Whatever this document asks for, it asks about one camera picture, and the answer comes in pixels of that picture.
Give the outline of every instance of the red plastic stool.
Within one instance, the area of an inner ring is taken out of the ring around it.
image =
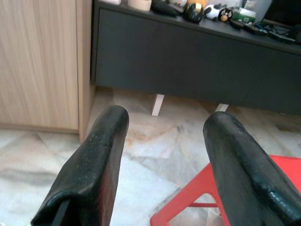
[[[272,160],[282,169],[301,192],[301,159],[271,155]],[[216,203],[195,203],[203,194],[210,194]],[[169,221],[186,207],[218,207],[226,226],[230,226],[214,181],[211,164],[199,172],[168,204],[150,219],[151,226],[168,226]]]

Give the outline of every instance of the cabinet door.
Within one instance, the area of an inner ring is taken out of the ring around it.
[[[0,1],[0,123],[76,129],[75,0]]]

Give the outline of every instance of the shelf top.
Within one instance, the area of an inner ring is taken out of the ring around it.
[[[248,42],[251,44],[273,48],[283,52],[288,52],[288,53],[301,56],[301,45],[282,43],[268,36],[256,36],[243,29],[241,30],[235,29],[228,23],[223,23],[219,21],[214,22],[212,20],[203,18],[199,24],[193,24],[189,21],[186,21],[181,16],[171,17],[171,16],[156,14],[152,11],[140,11],[129,7],[126,2],[122,2],[120,5],[113,5],[101,0],[97,0],[96,2],[100,8],[118,11],[121,13],[130,14],[134,16],[139,16],[139,17],[143,17],[146,19],[151,19],[163,23],[173,24],[176,26],[180,26],[180,27],[184,27],[200,32],[215,34],[225,38]]]

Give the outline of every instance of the dark gray tv console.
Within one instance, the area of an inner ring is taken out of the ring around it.
[[[301,115],[301,46],[94,2],[91,80]]]

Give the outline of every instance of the marble floor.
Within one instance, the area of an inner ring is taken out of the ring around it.
[[[165,97],[159,117],[152,117],[154,97],[97,91],[89,127],[109,105],[123,106],[130,116],[111,226],[148,226],[150,216],[209,163],[202,128],[217,105]],[[233,106],[228,112],[268,153],[301,158],[301,117]],[[60,168],[79,145],[74,134],[0,130],[0,226],[30,225]],[[187,208],[170,225],[223,223],[216,208]]]

